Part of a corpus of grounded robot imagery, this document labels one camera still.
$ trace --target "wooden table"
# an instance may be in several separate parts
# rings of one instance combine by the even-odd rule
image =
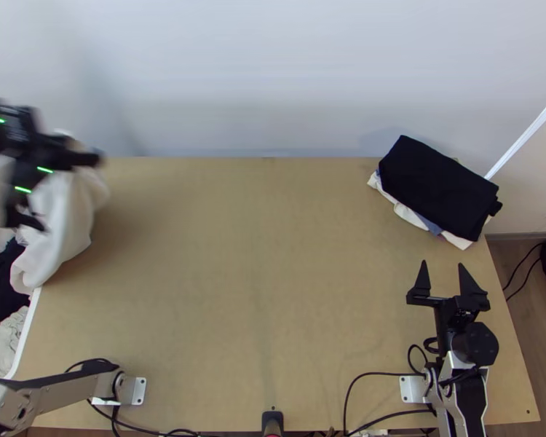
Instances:
[[[408,371],[435,335],[405,295],[422,259],[432,292],[459,293],[462,262],[489,292],[500,352],[487,424],[539,420],[486,241],[460,251],[399,219],[366,185],[375,159],[109,160],[112,199],[93,244],[44,287],[18,379],[106,357],[148,378],[135,424],[250,431],[275,406],[288,430],[341,428],[350,380]],[[395,377],[361,380],[349,428],[408,409]],[[108,428],[86,403],[35,425]],[[382,428],[435,425],[415,414]]]

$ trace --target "pile of clothes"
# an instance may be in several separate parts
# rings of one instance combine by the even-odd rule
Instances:
[[[47,231],[0,230],[15,235],[0,253],[0,377],[12,367],[33,290],[89,247],[95,212],[108,198],[96,169],[54,172],[29,196]]]
[[[395,205],[395,213],[462,250],[502,208],[498,186],[420,141],[402,135],[380,161],[368,185]]]

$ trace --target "white cloth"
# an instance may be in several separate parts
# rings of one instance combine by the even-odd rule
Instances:
[[[370,180],[368,181],[368,185],[377,190],[380,194],[382,194],[384,197],[386,197],[391,203],[395,206],[395,213],[397,216],[401,217],[403,220],[406,220],[408,223],[413,224],[414,226],[423,229],[424,231],[429,231],[429,228],[426,224],[419,218],[419,216],[416,215],[416,213],[411,210],[408,206],[404,205],[403,203],[400,203],[398,200],[396,200],[393,196],[385,192],[382,188],[382,181],[380,179],[380,176],[376,174],[376,172],[372,173],[372,176],[370,177]],[[449,241],[452,245],[455,247],[461,249],[464,251],[469,246],[473,244],[473,241],[465,240],[464,238],[457,237],[454,234],[451,234],[449,231],[442,231],[441,237],[445,238],[445,240]]]
[[[95,212],[108,199],[109,189],[93,168],[49,174],[29,195],[33,212],[40,215],[37,218],[47,231],[18,230],[17,241],[26,242],[27,247],[10,269],[12,287],[18,293],[31,294],[63,262],[88,248]]]
[[[0,323],[0,377],[12,367],[27,313],[28,307],[22,307]]]

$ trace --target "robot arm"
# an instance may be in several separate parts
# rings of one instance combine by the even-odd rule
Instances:
[[[0,101],[0,227],[44,231],[40,220],[26,213],[28,194],[56,170],[100,162],[99,154],[71,150],[72,138],[40,133],[37,119],[34,108]]]
[[[485,437],[488,367],[495,362],[499,343],[484,323],[475,321],[480,311],[490,309],[489,300],[463,264],[459,287],[459,296],[431,296],[427,263],[422,262],[406,301],[435,310],[439,356],[425,366],[423,375],[401,377],[400,390],[404,402],[435,408],[441,437]]]
[[[99,405],[141,405],[145,392],[145,378],[130,377],[101,359],[44,378],[0,379],[0,436],[13,436],[31,426],[36,416],[85,399]]]

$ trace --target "wooden floor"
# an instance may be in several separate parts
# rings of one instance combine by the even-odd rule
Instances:
[[[499,280],[502,284],[514,266],[523,258],[537,240],[491,241]],[[514,283],[506,293],[511,293],[523,282],[528,266],[538,257],[537,251],[521,267]],[[487,429],[488,437],[546,437],[546,277],[539,264],[532,272],[526,287],[509,303],[515,330],[518,333],[523,356],[530,374],[541,422],[514,425],[496,425]],[[123,436],[143,436],[122,432]],[[51,430],[31,428],[27,437],[112,437],[111,431]]]

